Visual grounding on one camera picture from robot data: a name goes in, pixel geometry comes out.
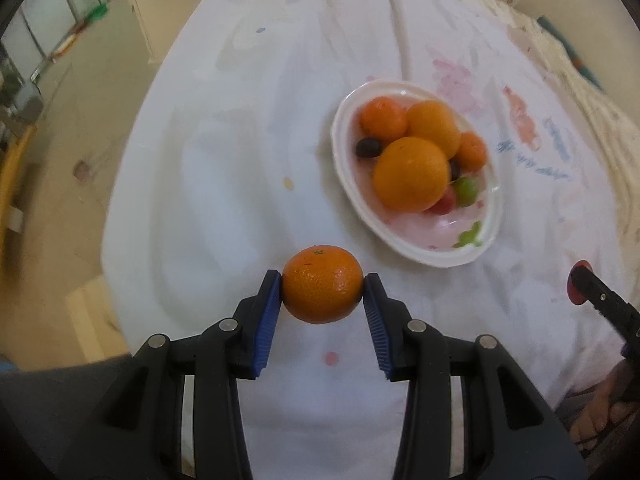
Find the person's right hand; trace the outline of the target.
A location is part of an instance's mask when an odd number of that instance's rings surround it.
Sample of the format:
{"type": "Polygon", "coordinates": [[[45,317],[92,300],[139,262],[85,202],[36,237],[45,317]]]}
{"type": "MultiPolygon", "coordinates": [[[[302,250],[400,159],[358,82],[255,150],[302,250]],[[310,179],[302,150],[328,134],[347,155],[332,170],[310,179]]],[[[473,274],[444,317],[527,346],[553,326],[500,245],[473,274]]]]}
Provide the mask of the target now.
{"type": "Polygon", "coordinates": [[[622,401],[618,390],[626,390],[634,370],[627,361],[620,361],[594,390],[593,398],[582,409],[570,426],[570,438],[579,451],[591,451],[601,434],[610,425],[617,425],[638,411],[637,401],[622,401]]]}

